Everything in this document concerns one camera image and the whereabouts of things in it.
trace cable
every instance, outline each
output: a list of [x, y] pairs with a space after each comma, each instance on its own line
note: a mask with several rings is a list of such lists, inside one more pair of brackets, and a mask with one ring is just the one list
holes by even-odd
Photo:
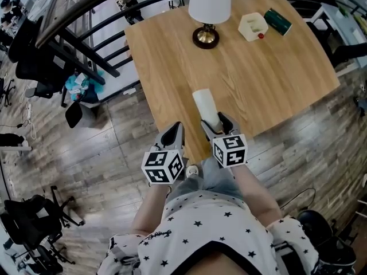
[[19, 98], [19, 103], [23, 103], [23, 101], [24, 101], [24, 97], [25, 97], [25, 91], [27, 90], [27, 89], [29, 89], [30, 88], [30, 86], [29, 85], [26, 85], [26, 87], [24, 88], [24, 91], [22, 92], [22, 95], [21, 95], [21, 97]]
[[[30, 86], [29, 85], [27, 85], [25, 88], [24, 88], [24, 91], [23, 91], [23, 93], [22, 93], [22, 95], [21, 95], [21, 97], [20, 97], [20, 99], [19, 99], [19, 102], [20, 103], [23, 103], [23, 101], [24, 101], [24, 97], [25, 97], [25, 91], [27, 90], [27, 89], [29, 89], [30, 88]], [[24, 110], [28, 110], [28, 108], [29, 108], [29, 98], [27, 99], [27, 104], [26, 104], [26, 108], [24, 109]], [[32, 121], [31, 121], [31, 119], [27, 119], [27, 120], [25, 120], [24, 121], [24, 117], [23, 117], [23, 114], [24, 114], [24, 110], [22, 111], [22, 121], [24, 122], [23, 123], [23, 125], [24, 125], [24, 127], [26, 127], [28, 124], [30, 125], [30, 137], [33, 139], [33, 140], [35, 140], [36, 138], [37, 138], [37, 130], [36, 130], [36, 126], [34, 125], [34, 123], [32, 123]]]
[[298, 194], [296, 194], [296, 196], [294, 196], [293, 198], [291, 198], [288, 202], [286, 202], [282, 207], [280, 207], [280, 209], [282, 209], [282, 208], [284, 208], [285, 206], [287, 206], [290, 202], [292, 202], [294, 199], [296, 199], [298, 196], [300, 196], [301, 194], [303, 194], [305, 191], [307, 191], [307, 190], [313, 190], [314, 191], [314, 196], [313, 196], [313, 198], [312, 198], [312, 201], [311, 201], [311, 203], [307, 206], [307, 208], [308, 207], [310, 207], [312, 204], [313, 204], [313, 202], [315, 201], [315, 198], [316, 198], [316, 189], [314, 188], [314, 187], [308, 187], [308, 188], [306, 188], [305, 190], [303, 190], [303, 191], [301, 191], [301, 192], [299, 192]]
[[19, 127], [22, 127], [24, 125], [24, 123], [23, 124], [18, 124], [17, 126], [10, 126], [10, 125], [5, 125], [5, 124], [2, 124], [2, 125], [0, 125], [0, 126], [5, 126], [5, 127], [12, 127], [12, 128], [19, 128]]

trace black railing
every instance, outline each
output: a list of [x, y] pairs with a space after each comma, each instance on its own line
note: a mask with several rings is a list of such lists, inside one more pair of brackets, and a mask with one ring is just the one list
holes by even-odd
[[[80, 0], [77, 4], [70, 7], [61, 17], [58, 18], [56, 22], [51, 24], [38, 38], [36, 46], [42, 47], [45, 44], [51, 44], [55, 50], [56, 53], [62, 57], [62, 58], [68, 58], [69, 55], [65, 54], [63, 52], [62, 44], [60, 46], [57, 46], [57, 44], [54, 42], [54, 38], [56, 35], [60, 36], [60, 42], [63, 42], [63, 40], [67, 41], [69, 44], [71, 44], [75, 49], [80, 51], [83, 54], [84, 63], [78, 62], [76, 65], [78, 68], [81, 69], [82, 72], [86, 73], [87, 75], [91, 76], [101, 84], [104, 84], [103, 78], [98, 76], [96, 66], [100, 66], [103, 68], [106, 72], [113, 75], [114, 77], [118, 77], [120, 73], [117, 71], [117, 68], [120, 68], [121, 66], [127, 64], [128, 62], [132, 61], [132, 57], [130, 56], [127, 59], [124, 59], [123, 61], [117, 63], [116, 65], [112, 66], [108, 62], [112, 60], [113, 58], [117, 57], [120, 54], [123, 54], [124, 52], [129, 50], [128, 46], [124, 46], [123, 48], [113, 52], [112, 54], [108, 55], [105, 58], [102, 58], [100, 55], [97, 54], [97, 51], [101, 48], [107, 46], [108, 44], [114, 42], [118, 38], [121, 38], [125, 35], [124, 31], [121, 31], [112, 37], [104, 40], [103, 42], [99, 43], [96, 46], [93, 46], [93, 34], [106, 27], [107, 25], [111, 24], [112, 22], [116, 21], [117, 19], [120, 19], [124, 17], [125, 15], [129, 14], [132, 11], [139, 10], [141, 8], [147, 7], [149, 5], [152, 5], [154, 3], [163, 1], [163, 0], [145, 0], [142, 1], [132, 7], [129, 7], [125, 10], [122, 10], [108, 18], [106, 18], [104, 21], [100, 22], [99, 24], [92, 27], [91, 23], [91, 16], [92, 16], [92, 9], [101, 4], [106, 0]], [[319, 6], [320, 2], [313, 1], [313, 0], [289, 0], [291, 3], [293, 2], [303, 2], [305, 5], [309, 5], [308, 7], [295, 7], [298, 11], [314, 11], [315, 12], [315, 6]], [[365, 15], [367, 13], [367, 9], [359, 4], [355, 0], [348, 0], [352, 6], [348, 5], [347, 3], [340, 1], [340, 0], [322, 0], [324, 3], [336, 5], [339, 3], [340, 5], [343, 5], [351, 10], [351, 13], [361, 13], [362, 15]], [[70, 31], [67, 27], [71, 23], [75, 22], [78, 18], [82, 17], [84, 19], [85, 13], [89, 11], [89, 29], [85, 30], [83, 28], [82, 33], [78, 36], [76, 32]], [[93, 68], [90, 69], [87, 64], [87, 58], [90, 59], [93, 63]]]

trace metal handrail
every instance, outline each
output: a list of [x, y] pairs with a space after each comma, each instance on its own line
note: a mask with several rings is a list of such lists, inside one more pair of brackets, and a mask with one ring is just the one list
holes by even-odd
[[78, 3], [74, 4], [67, 11], [65, 11], [61, 16], [58, 17], [58, 20], [54, 21], [48, 28], [39, 36], [36, 47], [43, 46], [45, 43], [49, 42], [54, 38], [58, 31], [61, 29], [65, 29], [70, 25], [73, 21], [77, 20], [84, 13], [92, 10], [97, 5], [100, 5], [106, 0], [81, 0]]
[[51, 3], [49, 5], [49, 7], [47, 8], [46, 14], [44, 16], [44, 19], [42, 20], [40, 31], [42, 31], [45, 26], [49, 25], [49, 23], [51, 21], [51, 15], [52, 15], [52, 12], [54, 11], [54, 7], [56, 5], [56, 2], [57, 2], [57, 0], [51, 0]]
[[[85, 12], [91, 10], [95, 6], [101, 4], [106, 0], [81, 0], [77, 4], [73, 5], [71, 8], [69, 8], [63, 15], [61, 15], [58, 20], [53, 22], [43, 33], [40, 34], [37, 42], [36, 47], [43, 46], [45, 43], [50, 41], [53, 37], [58, 34], [59, 30], [66, 28], [68, 25], [70, 25], [74, 20], [78, 19], [80, 16], [82, 16]], [[98, 25], [94, 26], [92, 29], [89, 29], [86, 33], [82, 34], [79, 39], [84, 40], [87, 37], [89, 37], [91, 34], [96, 32], [97, 30], [103, 28], [104, 26], [108, 25], [109, 23], [123, 17], [126, 15], [129, 11], [138, 10], [140, 8], [146, 7], [148, 5], [151, 5], [153, 3], [157, 3], [162, 0], [145, 0], [137, 5], [134, 5], [132, 7], [129, 7], [126, 10], [123, 10], [117, 14], [114, 14], [112, 17], [107, 18], [105, 21], [99, 23]], [[359, 9], [362, 9], [364, 12], [367, 13], [367, 9], [363, 7], [363, 5], [359, 4], [355, 0], [348, 0], [351, 3], [353, 3], [356, 7], [353, 11], [358, 11]]]

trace desk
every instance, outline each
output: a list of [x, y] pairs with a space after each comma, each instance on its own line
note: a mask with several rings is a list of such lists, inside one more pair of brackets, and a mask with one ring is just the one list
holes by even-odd
[[[282, 37], [270, 27], [263, 40], [247, 42], [237, 30], [242, 15], [263, 15], [270, 7], [292, 29]], [[232, 15], [216, 26], [220, 42], [211, 50], [192, 43], [200, 26], [180, 7], [126, 29], [155, 123], [159, 130], [183, 123], [192, 162], [210, 154], [192, 92], [210, 88], [217, 109], [235, 118], [249, 139], [339, 86], [320, 43], [287, 0], [232, 0]]]
[[[344, 17], [337, 7], [321, 3], [320, 9], [314, 14], [310, 22], [314, 23], [323, 14], [326, 14], [326, 16], [332, 21], [333, 26], [335, 26], [336, 31], [341, 36], [345, 45], [357, 45], [363, 42], [359, 41], [353, 32], [359, 33], [359, 37], [366, 42], [365, 36], [358, 23], [354, 20], [353, 16], [349, 12], [346, 11], [346, 13], [348, 16]], [[366, 65], [367, 56], [355, 58], [354, 62], [345, 69], [340, 70], [337, 73], [337, 76], [342, 76], [343, 74], [351, 72], [357, 68], [363, 68]]]
[[52, 0], [36, 0], [32, 9], [28, 13], [28, 19], [31, 21], [37, 21], [42, 15], [44, 15]]

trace wooden floor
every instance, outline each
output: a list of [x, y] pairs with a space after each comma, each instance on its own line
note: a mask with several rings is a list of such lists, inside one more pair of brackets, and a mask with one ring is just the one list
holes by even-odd
[[[0, 77], [13, 65], [5, 63]], [[283, 205], [298, 192], [315, 187], [311, 208], [342, 225], [361, 195], [367, 170], [367, 117], [360, 119], [352, 102], [366, 72], [349, 73], [341, 86], [291, 120], [248, 141], [248, 165]], [[19, 103], [27, 84], [15, 79], [13, 105], [2, 108], [1, 124], [22, 122], [26, 100]], [[93, 128], [70, 129], [60, 95], [30, 99], [37, 139], [30, 128], [1, 127], [0, 132], [24, 133], [33, 150], [21, 157], [1, 152], [5, 179], [14, 199], [49, 195], [56, 185], [63, 198], [73, 195], [83, 227], [63, 231], [61, 243], [76, 265], [64, 265], [64, 274], [95, 274], [111, 235], [127, 231], [147, 190], [140, 171], [143, 153], [157, 129], [142, 91], [117, 96], [100, 106]], [[295, 214], [311, 202], [307, 191], [284, 208]]]

